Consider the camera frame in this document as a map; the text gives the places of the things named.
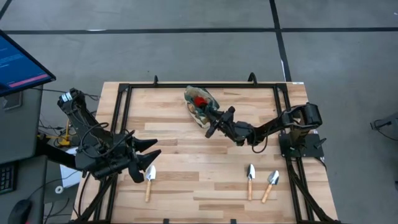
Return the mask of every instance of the black desk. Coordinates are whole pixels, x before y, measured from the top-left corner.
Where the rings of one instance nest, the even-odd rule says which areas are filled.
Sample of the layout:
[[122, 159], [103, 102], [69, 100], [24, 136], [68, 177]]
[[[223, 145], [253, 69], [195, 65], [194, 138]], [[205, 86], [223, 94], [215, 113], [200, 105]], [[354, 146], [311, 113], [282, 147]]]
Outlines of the black desk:
[[0, 164], [35, 154], [41, 104], [41, 91], [25, 90], [21, 107], [0, 109]]
[[[0, 223], [7, 223], [14, 205], [45, 183], [47, 157], [32, 157], [36, 150], [41, 102], [41, 91], [25, 90], [21, 107], [10, 111], [0, 109], [0, 164], [19, 161], [17, 189], [0, 195]], [[31, 201], [28, 221], [30, 224], [42, 223], [44, 188], [38, 190]]]
[[[19, 161], [17, 189], [11, 193], [0, 195], [0, 223], [7, 223], [8, 216], [14, 205], [27, 199], [31, 193], [45, 183], [47, 171], [46, 156], [39, 156]], [[36, 191], [30, 198], [32, 210], [29, 213], [29, 224], [43, 223], [44, 188]]]

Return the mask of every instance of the wooden tabletop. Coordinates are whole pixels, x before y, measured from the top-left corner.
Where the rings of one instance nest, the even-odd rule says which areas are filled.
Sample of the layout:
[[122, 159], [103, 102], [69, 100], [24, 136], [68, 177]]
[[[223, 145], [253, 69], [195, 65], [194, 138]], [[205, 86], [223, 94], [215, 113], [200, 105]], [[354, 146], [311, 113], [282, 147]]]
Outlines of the wooden tabletop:
[[[104, 83], [96, 115], [98, 122], [111, 123], [118, 85], [118, 82]], [[292, 106], [307, 102], [303, 84], [287, 83], [287, 86]], [[208, 91], [220, 104], [220, 110], [232, 105], [236, 108], [235, 121], [259, 126], [277, 116], [271, 89], [209, 88]], [[183, 88], [133, 90], [127, 129], [135, 129], [134, 136], [139, 139], [157, 138], [159, 142], [147, 152], [161, 149], [162, 153], [154, 162], [157, 174], [149, 203], [145, 203], [146, 182], [135, 184], [127, 170], [119, 175], [112, 223], [162, 223], [164, 218], [171, 223], [229, 223], [231, 219], [237, 219], [238, 223], [295, 223], [277, 134], [269, 136], [268, 147], [261, 154], [253, 153], [250, 146], [235, 146], [219, 131], [207, 139], [206, 130], [189, 115], [183, 93]], [[250, 163], [256, 169], [252, 201], [247, 200], [246, 169]], [[325, 168], [312, 158], [304, 158], [303, 163], [310, 193], [326, 214], [337, 219]], [[262, 204], [267, 177], [273, 170], [279, 171], [279, 183]], [[82, 210], [90, 204], [98, 186], [99, 182], [93, 178], [88, 181]], [[105, 198], [102, 217], [108, 204], [108, 197]], [[301, 193], [299, 199], [302, 216], [306, 218]]]

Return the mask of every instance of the cable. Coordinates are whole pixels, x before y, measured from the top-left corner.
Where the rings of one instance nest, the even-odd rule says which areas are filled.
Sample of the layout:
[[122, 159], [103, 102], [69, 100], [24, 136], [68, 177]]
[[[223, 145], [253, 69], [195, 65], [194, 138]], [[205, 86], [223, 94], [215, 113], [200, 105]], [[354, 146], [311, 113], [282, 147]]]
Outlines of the cable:
[[[61, 90], [49, 90], [49, 89], [40, 89], [40, 88], [32, 88], [33, 90], [39, 90], [39, 91], [51, 91], [51, 92], [56, 92], [56, 93], [67, 93], [67, 91], [61, 91]], [[100, 96], [98, 95], [93, 95], [93, 94], [87, 94], [84, 93], [85, 96], [90, 97], [92, 100], [98, 101], [100, 100]]]
[[28, 197], [28, 199], [31, 198], [31, 196], [36, 193], [36, 191], [40, 190], [42, 187], [46, 186], [49, 183], [55, 182], [55, 181], [59, 181], [59, 180], [65, 180], [68, 179], [69, 177], [71, 177], [73, 174], [75, 174], [76, 172], [79, 172], [78, 170], [74, 171], [73, 173], [71, 173], [69, 176], [67, 176], [66, 178], [62, 178], [62, 179], [56, 179], [56, 180], [51, 180], [50, 182], [44, 183], [43, 185], [41, 185], [39, 188], [37, 188], [36, 190], [34, 190], [31, 195]]
[[49, 126], [49, 127], [46, 127], [46, 126], [43, 126], [43, 125], [39, 125], [39, 127], [40, 127], [40, 128], [45, 128], [45, 129], [57, 130], [57, 131], [59, 131], [59, 130], [62, 130], [62, 129], [63, 129], [63, 127], [56, 127], [56, 128], [53, 128], [53, 127], [51, 127], [51, 126]]
[[54, 140], [54, 142], [52, 142], [52, 145], [54, 146], [54, 147], [56, 147], [56, 148], [60, 148], [60, 141], [58, 140], [58, 138], [56, 138], [55, 140]]
[[69, 203], [69, 198], [68, 198], [66, 204], [61, 208], [61, 210], [55, 212], [55, 213], [52, 214], [52, 215], [50, 215], [50, 213], [49, 213], [49, 214], [47, 215], [47, 217], [51, 217], [51, 216], [54, 216], [54, 215], [58, 215], [59, 213], [61, 213], [61, 212], [68, 206], [68, 203]]
[[91, 128], [89, 128], [89, 129], [86, 131], [86, 133], [83, 135], [83, 137], [81, 138], [81, 140], [80, 140], [80, 147], [83, 147], [83, 143], [84, 143], [85, 138], [87, 137], [87, 134], [88, 134], [88, 133], [90, 133], [90, 132], [91, 132], [92, 130], [94, 130], [95, 128], [106, 128], [106, 127], [108, 127], [108, 126], [109, 126], [109, 123], [108, 123], [108, 122], [102, 122], [102, 123], [98, 123], [98, 124], [92, 126]]
[[80, 192], [80, 196], [79, 196], [79, 204], [78, 204], [78, 207], [77, 207], [77, 210], [78, 210], [78, 217], [81, 216], [81, 213], [80, 213], [80, 211], [81, 211], [81, 200], [83, 199], [83, 192], [85, 191], [86, 184], [87, 184], [88, 179], [90, 178], [90, 176], [91, 176], [91, 173], [88, 173], [88, 175], [87, 175], [87, 177], [86, 177], [86, 179], [85, 179], [85, 183], [83, 184], [83, 187], [81, 188], [81, 192]]
[[54, 135], [52, 135], [52, 134], [50, 134], [50, 133], [48, 133], [48, 132], [46, 132], [46, 131], [43, 131], [43, 130], [38, 130], [38, 131], [41, 132], [41, 133], [46, 134], [48, 138], [63, 138], [63, 139], [65, 139], [65, 138], [62, 137], [61, 135], [59, 135], [59, 136], [54, 136]]
[[328, 168], [326, 167], [326, 164], [324, 162], [324, 159], [322, 159], [324, 157], [315, 157], [316, 160], [318, 160], [320, 163], [322, 163], [322, 165], [325, 167], [325, 170], [328, 170]]
[[66, 215], [71, 216], [71, 214], [59, 214], [59, 215], [50, 215], [49, 217], [66, 216]]
[[[377, 119], [377, 120], [375, 120], [374, 122], [373, 122], [373, 125], [376, 127], [376, 121], [381, 121], [380, 119]], [[394, 140], [394, 141], [398, 141], [398, 139], [394, 139], [394, 138], [392, 138], [392, 137], [390, 137], [390, 136], [387, 136], [386, 134], [384, 134], [384, 133], [382, 133], [381, 131], [380, 131], [380, 129], [376, 129], [376, 131], [378, 131], [380, 134], [382, 134], [384, 137], [386, 137], [386, 138], [388, 138], [388, 139], [391, 139], [391, 140]]]
[[73, 208], [73, 211], [75, 212], [76, 216], [80, 217], [79, 214], [77, 213], [76, 209], [75, 209], [75, 204], [73, 204], [72, 208]]
[[44, 221], [44, 224], [46, 224], [47, 223], [47, 220], [49, 219], [49, 216], [50, 216], [50, 214], [51, 214], [51, 211], [52, 211], [52, 209], [54, 208], [54, 202], [51, 202], [51, 208], [50, 208], [50, 212], [49, 212], [49, 215], [47, 215], [47, 217], [45, 218], [45, 221]]
[[122, 139], [120, 139], [110, 150], [108, 150], [108, 151], [106, 151], [106, 152], [104, 152], [104, 153], [102, 153], [102, 154], [100, 154], [100, 155], [98, 155], [98, 156], [92, 156], [92, 155], [90, 155], [88, 152], [85, 151], [85, 148], [83, 148], [82, 151], [84, 152], [84, 154], [86, 154], [86, 156], [88, 156], [88, 157], [90, 157], [90, 158], [92, 158], [92, 159], [96, 159], [96, 158], [100, 158], [100, 157], [106, 156], [106, 155], [108, 155], [109, 153], [113, 152], [114, 149], [116, 149], [116, 147], [117, 147], [118, 145], [120, 145], [120, 143], [122, 143], [122, 142], [123, 142], [124, 140], [126, 140], [128, 137], [131, 137], [131, 136], [134, 134], [135, 131], [136, 131], [136, 130], [130, 131], [127, 135], [125, 135]]
[[42, 120], [41, 120], [41, 119], [39, 119], [39, 122], [40, 122], [40, 124], [41, 124], [42, 126], [44, 126], [44, 124], [43, 124], [43, 122], [42, 122]]
[[76, 97], [77, 97], [77, 96], [73, 97], [73, 98], [72, 98], [72, 101], [70, 102], [70, 112], [71, 112], [72, 116], [73, 116], [80, 124], [82, 124], [82, 125], [84, 125], [84, 126], [86, 126], [86, 127], [91, 127], [90, 125], [87, 125], [87, 124], [85, 124], [83, 121], [81, 121], [80, 119], [78, 119], [78, 118], [76, 117], [75, 113], [73, 112], [72, 106], [73, 106], [73, 103], [75, 102]]
[[[282, 114], [283, 114], [284, 112], [285, 112], [285, 111], [281, 112], [281, 114], [277, 117], [277, 119], [274, 121], [274, 123], [268, 127], [267, 132], [266, 132], [266, 144], [264, 145], [264, 147], [263, 147], [260, 151], [255, 151], [255, 150], [254, 150], [254, 145], [251, 145], [251, 150], [252, 150], [254, 153], [259, 154], [259, 153], [264, 152], [264, 150], [266, 150], [267, 145], [268, 145], [268, 133], [269, 133], [269, 130], [271, 130], [271, 127], [272, 127], [273, 125], [276, 124], [276, 122], [279, 120], [279, 118], [282, 116]], [[254, 140], [253, 140], [253, 143], [254, 143], [254, 142], [256, 142], [256, 138], [257, 138], [256, 132], [255, 132], [254, 128], [253, 128], [253, 135], [254, 135]]]

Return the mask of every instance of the computer monitor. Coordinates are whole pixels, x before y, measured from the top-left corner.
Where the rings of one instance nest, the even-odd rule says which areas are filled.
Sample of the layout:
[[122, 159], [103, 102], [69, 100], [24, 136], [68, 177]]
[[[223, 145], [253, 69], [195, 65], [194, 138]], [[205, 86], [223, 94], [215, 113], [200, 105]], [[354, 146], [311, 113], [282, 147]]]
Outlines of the computer monitor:
[[0, 96], [54, 80], [51, 72], [0, 30]]

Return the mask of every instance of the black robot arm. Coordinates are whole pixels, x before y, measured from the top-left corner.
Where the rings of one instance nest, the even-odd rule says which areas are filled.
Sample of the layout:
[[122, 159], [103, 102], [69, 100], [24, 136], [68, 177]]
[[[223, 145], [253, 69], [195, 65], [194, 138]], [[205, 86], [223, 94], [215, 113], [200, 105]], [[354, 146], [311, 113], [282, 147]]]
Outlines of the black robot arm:
[[[268, 135], [290, 128], [291, 142], [300, 144], [300, 139], [305, 137], [311, 129], [322, 124], [318, 106], [311, 103], [294, 106], [291, 110], [282, 112], [277, 118], [260, 127], [254, 127], [244, 121], [234, 122], [234, 112], [233, 106], [225, 112], [214, 111], [207, 107], [205, 114], [209, 118], [211, 126], [206, 132], [206, 138], [210, 138], [216, 130], [220, 130], [238, 146], [242, 146], [245, 140], [248, 145], [256, 146], [263, 142]], [[300, 121], [294, 119], [296, 115], [300, 116]]]
[[157, 139], [139, 140], [132, 136], [134, 131], [116, 134], [105, 130], [108, 123], [95, 120], [86, 108], [85, 95], [74, 88], [60, 96], [58, 106], [80, 138], [75, 162], [84, 177], [90, 172], [95, 179], [102, 179], [128, 168], [134, 182], [144, 181], [140, 171], [145, 171], [161, 151], [158, 149], [144, 155], [138, 152], [150, 148]]

